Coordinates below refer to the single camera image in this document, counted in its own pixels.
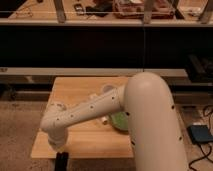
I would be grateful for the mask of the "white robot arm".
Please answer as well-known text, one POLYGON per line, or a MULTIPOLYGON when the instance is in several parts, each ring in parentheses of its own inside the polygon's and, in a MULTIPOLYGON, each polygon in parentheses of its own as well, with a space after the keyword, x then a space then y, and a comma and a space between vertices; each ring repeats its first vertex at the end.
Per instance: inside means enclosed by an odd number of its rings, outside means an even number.
POLYGON ((68 128, 104 115, 127 115, 136 171, 188 171, 188 161, 174 100, 166 81, 141 72, 126 84, 71 109, 53 103, 40 128, 51 146, 65 145, 68 128))

